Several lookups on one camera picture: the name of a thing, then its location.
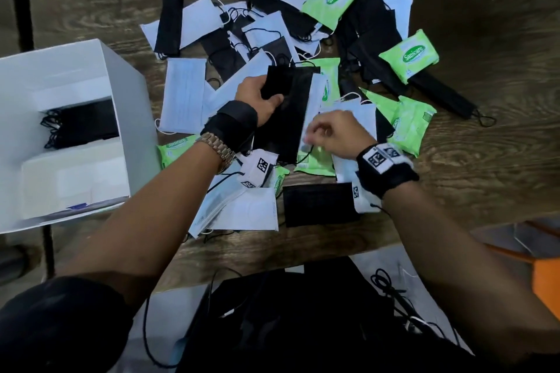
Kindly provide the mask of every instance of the floor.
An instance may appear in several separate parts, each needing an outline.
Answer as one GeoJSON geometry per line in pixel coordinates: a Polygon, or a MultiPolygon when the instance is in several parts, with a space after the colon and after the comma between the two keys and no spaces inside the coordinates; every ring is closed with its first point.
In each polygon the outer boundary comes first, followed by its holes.
{"type": "MultiPolygon", "coordinates": [[[[560,217],[540,220],[550,226],[560,227],[560,217]]],[[[527,248],[538,257],[560,256],[560,239],[545,235],[525,225],[503,226],[500,228],[475,230],[473,235],[481,242],[492,243],[507,249],[528,253],[527,248]]],[[[507,265],[510,272],[520,282],[530,287],[531,267],[518,261],[498,256],[507,265]]],[[[363,276],[369,277],[378,268],[386,270],[393,286],[406,289],[406,296],[411,300],[417,312],[426,321],[437,323],[446,337],[453,339],[451,325],[444,312],[432,299],[402,246],[391,245],[375,251],[351,257],[363,276]]],[[[162,363],[171,363],[175,342],[186,332],[194,313],[202,299],[206,286],[181,288],[157,293],[150,299],[147,320],[148,345],[151,353],[162,363]]],[[[147,357],[142,341],[142,315],[144,307],[134,319],[129,341],[119,362],[112,373],[150,373],[159,369],[147,357]]],[[[461,345],[468,348],[461,339],[461,345]]]]}

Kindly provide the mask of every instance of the wrist strap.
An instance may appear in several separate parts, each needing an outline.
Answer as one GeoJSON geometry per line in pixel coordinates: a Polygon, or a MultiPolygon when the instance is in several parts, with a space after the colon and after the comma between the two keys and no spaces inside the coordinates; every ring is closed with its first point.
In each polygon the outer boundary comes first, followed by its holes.
{"type": "Polygon", "coordinates": [[[357,158],[358,178],[368,192],[378,198],[398,185],[420,178],[413,170],[414,164],[391,143],[372,145],[357,158]]]}
{"type": "Polygon", "coordinates": [[[229,101],[208,120],[200,134],[216,135],[235,153],[253,136],[258,124],[255,109],[241,101],[229,101]]]}

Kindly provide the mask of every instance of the black sleeve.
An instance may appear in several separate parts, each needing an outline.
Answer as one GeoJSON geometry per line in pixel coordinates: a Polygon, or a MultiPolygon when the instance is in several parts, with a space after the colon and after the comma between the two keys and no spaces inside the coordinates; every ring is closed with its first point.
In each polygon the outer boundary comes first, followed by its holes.
{"type": "Polygon", "coordinates": [[[133,313],[113,288],[60,277],[0,310],[2,371],[105,373],[127,343],[133,313]]]}

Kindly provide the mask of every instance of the pile of masks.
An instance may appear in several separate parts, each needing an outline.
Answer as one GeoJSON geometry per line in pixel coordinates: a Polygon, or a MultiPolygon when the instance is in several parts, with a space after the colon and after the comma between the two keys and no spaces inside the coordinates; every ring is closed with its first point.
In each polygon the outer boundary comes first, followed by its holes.
{"type": "Polygon", "coordinates": [[[234,99],[250,76],[267,75],[262,97],[284,102],[259,128],[246,151],[213,180],[189,234],[214,230],[278,230],[276,197],[284,176],[295,172],[335,177],[332,184],[286,186],[286,225],[331,224],[379,212],[382,202],[361,187],[357,163],[304,143],[313,117],[350,110],[379,143],[390,142],[418,156],[436,110],[405,96],[410,85],[463,118],[475,105],[444,85],[426,67],[437,52],[421,30],[409,37],[413,0],[162,0],[159,21],[141,25],[167,73],[161,118],[163,133],[194,136],[160,146],[165,168],[193,143],[211,117],[234,99]],[[321,40],[335,35],[340,58],[317,58],[321,40]],[[200,43],[208,58],[180,58],[200,43]],[[221,80],[206,80],[207,62],[221,80]],[[360,89],[351,78],[381,82],[396,100],[360,89]]]}

